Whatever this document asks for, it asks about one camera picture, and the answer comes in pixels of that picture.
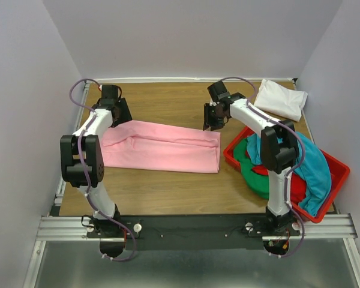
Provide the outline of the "pink t shirt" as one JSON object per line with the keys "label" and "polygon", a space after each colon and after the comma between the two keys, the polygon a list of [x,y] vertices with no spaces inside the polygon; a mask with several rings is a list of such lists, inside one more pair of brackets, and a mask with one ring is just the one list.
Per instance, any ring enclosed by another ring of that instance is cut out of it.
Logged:
{"label": "pink t shirt", "polygon": [[106,167],[218,173],[220,133],[130,121],[107,129],[101,152]]}

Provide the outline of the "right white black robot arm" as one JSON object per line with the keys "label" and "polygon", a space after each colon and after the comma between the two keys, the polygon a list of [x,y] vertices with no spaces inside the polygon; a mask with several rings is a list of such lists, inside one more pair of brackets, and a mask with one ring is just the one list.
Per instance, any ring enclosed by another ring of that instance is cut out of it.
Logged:
{"label": "right white black robot arm", "polygon": [[221,129],[226,120],[234,118],[260,138],[260,159],[269,179],[264,228],[271,235],[279,234],[293,220],[290,189],[299,157],[299,137],[292,122],[269,116],[240,94],[204,104],[203,116],[204,130]]}

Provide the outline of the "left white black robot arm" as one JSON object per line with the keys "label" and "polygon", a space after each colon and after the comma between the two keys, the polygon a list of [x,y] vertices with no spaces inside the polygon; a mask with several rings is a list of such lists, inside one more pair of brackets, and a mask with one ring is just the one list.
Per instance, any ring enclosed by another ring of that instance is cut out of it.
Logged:
{"label": "left white black robot arm", "polygon": [[[82,82],[93,82],[101,97],[93,106],[73,99],[73,91]],[[92,219],[100,220],[100,229],[108,237],[120,231],[124,236],[132,232],[121,223],[117,205],[110,199],[103,183],[105,164],[101,152],[101,139],[108,128],[132,120],[122,88],[100,84],[93,79],[77,81],[69,90],[69,99],[75,105],[89,111],[84,124],[71,135],[60,139],[61,175],[65,182],[78,189],[92,208]]]}

